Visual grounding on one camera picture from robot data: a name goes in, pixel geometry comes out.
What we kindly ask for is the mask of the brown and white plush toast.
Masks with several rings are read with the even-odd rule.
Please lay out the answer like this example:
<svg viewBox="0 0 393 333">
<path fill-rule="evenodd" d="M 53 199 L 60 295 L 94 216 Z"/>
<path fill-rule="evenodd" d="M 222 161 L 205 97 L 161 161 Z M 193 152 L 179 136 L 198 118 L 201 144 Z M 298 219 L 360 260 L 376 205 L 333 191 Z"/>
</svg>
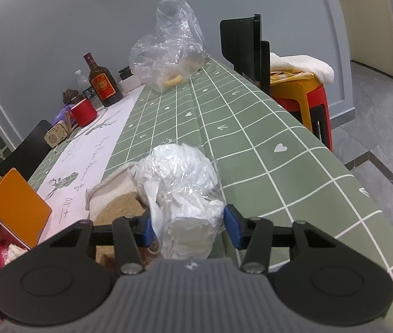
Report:
<svg viewBox="0 0 393 333">
<path fill-rule="evenodd" d="M 122 216 L 141 216 L 147 207 L 138 195 L 133 182 L 132 168 L 136 162 L 127 162 L 119 166 L 99 184 L 86 190 L 85 209 L 89 219 L 95 226 L 111 225 Z M 158 252 L 149 248 L 138 248 L 141 261 L 148 266 L 159 257 Z M 96 262 L 111 271 L 116 267 L 115 250 L 113 246 L 98 246 Z"/>
</svg>

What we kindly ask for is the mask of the white plastic bag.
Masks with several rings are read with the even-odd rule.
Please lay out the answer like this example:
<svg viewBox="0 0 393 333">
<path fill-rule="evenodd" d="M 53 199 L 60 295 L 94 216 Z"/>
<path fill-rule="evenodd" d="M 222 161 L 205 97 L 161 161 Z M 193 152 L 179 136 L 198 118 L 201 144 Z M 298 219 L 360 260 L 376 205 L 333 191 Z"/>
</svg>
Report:
<svg viewBox="0 0 393 333">
<path fill-rule="evenodd" d="M 131 170 L 165 259 L 206 259 L 222 230 L 225 201 L 214 164 L 185 143 L 154 147 Z"/>
</svg>

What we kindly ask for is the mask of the green checked tablecloth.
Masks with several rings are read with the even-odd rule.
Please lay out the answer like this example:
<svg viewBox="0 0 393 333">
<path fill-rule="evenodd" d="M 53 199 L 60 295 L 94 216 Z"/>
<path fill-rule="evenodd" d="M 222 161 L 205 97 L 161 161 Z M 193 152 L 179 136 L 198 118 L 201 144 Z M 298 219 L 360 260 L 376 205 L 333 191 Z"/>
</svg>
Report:
<svg viewBox="0 0 393 333">
<path fill-rule="evenodd" d="M 168 92 L 144 86 L 102 179 L 165 143 L 199 148 L 224 200 L 277 226 L 304 220 L 386 269 L 393 228 L 372 195 L 272 98 L 213 58 Z M 393 328 L 393 304 L 387 315 Z"/>
</svg>

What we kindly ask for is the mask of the white paper table runner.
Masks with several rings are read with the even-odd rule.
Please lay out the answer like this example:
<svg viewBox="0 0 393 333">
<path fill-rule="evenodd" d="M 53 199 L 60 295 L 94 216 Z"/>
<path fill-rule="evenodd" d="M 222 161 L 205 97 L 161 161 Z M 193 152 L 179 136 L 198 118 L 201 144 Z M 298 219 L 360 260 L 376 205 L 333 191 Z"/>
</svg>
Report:
<svg viewBox="0 0 393 333">
<path fill-rule="evenodd" d="M 39 242 L 89 217 L 86 191 L 101 182 L 117 140 L 144 86 L 101 110 L 96 120 L 53 149 L 29 183 L 52 212 Z"/>
</svg>

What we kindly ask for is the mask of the orange cardboard box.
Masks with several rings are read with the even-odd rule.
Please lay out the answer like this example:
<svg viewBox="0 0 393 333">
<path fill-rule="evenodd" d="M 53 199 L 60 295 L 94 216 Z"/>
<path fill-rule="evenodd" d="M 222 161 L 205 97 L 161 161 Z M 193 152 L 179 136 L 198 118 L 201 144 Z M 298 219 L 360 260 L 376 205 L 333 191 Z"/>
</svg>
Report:
<svg viewBox="0 0 393 333">
<path fill-rule="evenodd" d="M 0 221 L 27 246 L 37 246 L 51 211 L 16 169 L 0 179 Z"/>
</svg>

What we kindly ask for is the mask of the wooden speaker box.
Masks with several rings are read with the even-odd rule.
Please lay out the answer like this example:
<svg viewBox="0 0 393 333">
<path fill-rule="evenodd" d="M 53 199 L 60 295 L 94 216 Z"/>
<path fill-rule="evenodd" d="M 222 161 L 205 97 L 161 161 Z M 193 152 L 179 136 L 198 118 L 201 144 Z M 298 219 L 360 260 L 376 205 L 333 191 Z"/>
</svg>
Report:
<svg viewBox="0 0 393 333">
<path fill-rule="evenodd" d="M 44 140 L 51 147 L 55 148 L 62 141 L 65 141 L 69 136 L 69 130 L 65 121 L 60 120 L 52 126 L 50 130 L 44 135 Z"/>
</svg>

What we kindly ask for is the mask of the red mug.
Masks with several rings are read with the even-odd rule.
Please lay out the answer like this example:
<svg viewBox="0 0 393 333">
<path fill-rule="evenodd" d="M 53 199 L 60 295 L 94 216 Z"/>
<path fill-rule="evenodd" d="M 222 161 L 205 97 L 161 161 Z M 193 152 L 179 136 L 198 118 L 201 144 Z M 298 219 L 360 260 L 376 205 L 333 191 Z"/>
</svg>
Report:
<svg viewBox="0 0 393 333">
<path fill-rule="evenodd" d="M 83 99 L 71 107 L 70 114 L 80 127 L 84 127 L 93 122 L 98 113 L 88 99 Z"/>
</svg>

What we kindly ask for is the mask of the black chair left far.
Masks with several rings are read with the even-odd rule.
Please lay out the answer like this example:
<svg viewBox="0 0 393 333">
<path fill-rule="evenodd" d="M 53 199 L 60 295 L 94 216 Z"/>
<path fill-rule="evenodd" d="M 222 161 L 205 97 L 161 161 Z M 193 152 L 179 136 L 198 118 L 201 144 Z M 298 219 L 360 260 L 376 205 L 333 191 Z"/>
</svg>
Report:
<svg viewBox="0 0 393 333">
<path fill-rule="evenodd" d="M 23 142 L 0 163 L 0 176 L 3 177 L 15 168 L 28 181 L 52 149 L 44 139 L 51 128 L 50 122 L 41 120 Z"/>
</svg>

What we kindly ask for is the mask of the black chair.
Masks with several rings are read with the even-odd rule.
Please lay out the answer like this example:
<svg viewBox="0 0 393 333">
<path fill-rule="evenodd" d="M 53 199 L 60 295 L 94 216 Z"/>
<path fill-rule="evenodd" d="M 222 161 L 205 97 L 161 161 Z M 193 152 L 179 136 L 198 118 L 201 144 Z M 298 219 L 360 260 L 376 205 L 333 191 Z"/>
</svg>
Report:
<svg viewBox="0 0 393 333">
<path fill-rule="evenodd" d="M 0 163 L 0 176 L 3 177 L 15 168 L 28 181 L 52 149 L 44 139 L 51 128 L 50 122 L 41 120 L 23 142 Z"/>
<path fill-rule="evenodd" d="M 270 94 L 270 43 L 262 39 L 260 14 L 220 22 L 221 52 L 234 70 Z"/>
</svg>

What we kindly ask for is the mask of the purple pouch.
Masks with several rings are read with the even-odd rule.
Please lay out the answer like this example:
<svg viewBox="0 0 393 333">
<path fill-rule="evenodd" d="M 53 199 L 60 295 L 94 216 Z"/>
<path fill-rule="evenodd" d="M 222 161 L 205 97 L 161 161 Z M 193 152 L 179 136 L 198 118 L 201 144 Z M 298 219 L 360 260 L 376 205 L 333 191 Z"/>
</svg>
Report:
<svg viewBox="0 0 393 333">
<path fill-rule="evenodd" d="M 74 125 L 76 123 L 75 118 L 73 118 L 71 114 L 72 105 L 65 105 L 58 114 L 54 117 L 52 121 L 52 125 L 57 124 L 59 121 L 64 121 L 67 123 L 66 113 L 69 112 L 71 124 Z"/>
</svg>

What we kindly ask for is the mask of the red and orange stool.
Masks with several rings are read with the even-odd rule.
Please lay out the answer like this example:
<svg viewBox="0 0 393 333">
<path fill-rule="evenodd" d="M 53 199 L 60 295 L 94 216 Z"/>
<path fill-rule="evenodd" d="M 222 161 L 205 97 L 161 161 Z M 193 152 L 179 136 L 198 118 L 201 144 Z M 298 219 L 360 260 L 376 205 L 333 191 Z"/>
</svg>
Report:
<svg viewBox="0 0 393 333">
<path fill-rule="evenodd" d="M 333 150 L 327 94 L 323 83 L 313 73 L 273 71 L 269 92 L 323 145 Z"/>
</svg>

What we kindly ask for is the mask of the brown liquor bottle red label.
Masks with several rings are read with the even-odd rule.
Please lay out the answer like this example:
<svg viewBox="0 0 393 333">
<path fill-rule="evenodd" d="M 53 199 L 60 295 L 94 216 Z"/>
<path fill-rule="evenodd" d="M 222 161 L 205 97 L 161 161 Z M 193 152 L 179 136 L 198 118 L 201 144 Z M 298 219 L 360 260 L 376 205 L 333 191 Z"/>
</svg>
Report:
<svg viewBox="0 0 393 333">
<path fill-rule="evenodd" d="M 110 107 L 123 98 L 111 72 L 96 63 L 91 53 L 83 56 L 89 67 L 89 82 L 96 91 L 101 103 Z"/>
</svg>

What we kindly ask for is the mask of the brown figurine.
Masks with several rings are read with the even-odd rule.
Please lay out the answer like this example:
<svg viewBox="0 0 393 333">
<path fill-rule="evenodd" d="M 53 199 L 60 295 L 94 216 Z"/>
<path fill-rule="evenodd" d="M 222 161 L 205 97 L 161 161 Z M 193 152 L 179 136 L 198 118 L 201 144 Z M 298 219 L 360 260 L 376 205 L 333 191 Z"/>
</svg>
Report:
<svg viewBox="0 0 393 333">
<path fill-rule="evenodd" d="M 84 95 L 76 89 L 66 89 L 62 93 L 64 105 L 76 105 L 84 99 Z"/>
</svg>

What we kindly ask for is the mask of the clear plastic water bottle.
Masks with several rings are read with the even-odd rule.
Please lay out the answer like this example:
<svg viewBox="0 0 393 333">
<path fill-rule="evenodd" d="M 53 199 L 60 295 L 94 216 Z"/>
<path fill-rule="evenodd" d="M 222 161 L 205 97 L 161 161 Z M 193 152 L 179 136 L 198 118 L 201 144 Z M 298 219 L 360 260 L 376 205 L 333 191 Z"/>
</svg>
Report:
<svg viewBox="0 0 393 333">
<path fill-rule="evenodd" d="M 80 70 L 75 71 L 75 75 L 80 92 L 82 92 L 85 97 L 90 100 L 93 97 L 93 89 L 88 78 Z"/>
</svg>

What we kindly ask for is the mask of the clear plastic bag with food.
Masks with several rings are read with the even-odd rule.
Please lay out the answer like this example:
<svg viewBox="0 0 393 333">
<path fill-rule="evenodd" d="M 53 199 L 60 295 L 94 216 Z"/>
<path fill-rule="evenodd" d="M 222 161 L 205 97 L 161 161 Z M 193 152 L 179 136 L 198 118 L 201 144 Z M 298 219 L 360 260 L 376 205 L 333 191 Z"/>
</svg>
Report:
<svg viewBox="0 0 393 333">
<path fill-rule="evenodd" d="M 206 42 L 199 22 L 185 0 L 162 0 L 156 26 L 132 47 L 131 72 L 143 84 L 165 92 L 191 78 L 206 60 Z"/>
</svg>

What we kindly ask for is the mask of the white towel on stool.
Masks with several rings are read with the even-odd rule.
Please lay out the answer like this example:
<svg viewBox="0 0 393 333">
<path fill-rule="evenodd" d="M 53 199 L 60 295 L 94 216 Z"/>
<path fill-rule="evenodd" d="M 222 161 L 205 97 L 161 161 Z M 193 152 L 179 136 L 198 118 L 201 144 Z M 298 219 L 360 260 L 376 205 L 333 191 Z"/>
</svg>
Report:
<svg viewBox="0 0 393 333">
<path fill-rule="evenodd" d="M 308 72 L 314 74 L 322 84 L 332 84 L 334 69 L 327 63 L 307 55 L 278 56 L 270 53 L 272 71 Z"/>
</svg>

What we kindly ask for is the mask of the black chair right side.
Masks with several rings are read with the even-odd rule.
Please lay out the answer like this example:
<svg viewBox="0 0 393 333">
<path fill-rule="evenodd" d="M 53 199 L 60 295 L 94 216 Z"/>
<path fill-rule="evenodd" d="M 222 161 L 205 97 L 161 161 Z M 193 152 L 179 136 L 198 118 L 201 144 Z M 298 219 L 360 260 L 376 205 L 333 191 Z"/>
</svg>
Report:
<svg viewBox="0 0 393 333">
<path fill-rule="evenodd" d="M 262 39 L 260 14 L 220 22 L 221 52 L 234 70 L 270 94 L 270 43 Z"/>
</svg>

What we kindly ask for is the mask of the white box by wall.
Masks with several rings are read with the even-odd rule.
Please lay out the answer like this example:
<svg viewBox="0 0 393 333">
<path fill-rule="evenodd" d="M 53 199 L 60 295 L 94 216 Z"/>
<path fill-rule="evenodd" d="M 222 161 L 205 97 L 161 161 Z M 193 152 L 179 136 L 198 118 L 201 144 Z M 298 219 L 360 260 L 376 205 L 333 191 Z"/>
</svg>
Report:
<svg viewBox="0 0 393 333">
<path fill-rule="evenodd" d="M 131 75 L 130 77 L 121 80 L 117 85 L 123 94 L 127 94 L 133 91 L 133 89 L 140 87 L 142 82 L 140 82 L 136 75 Z"/>
</svg>

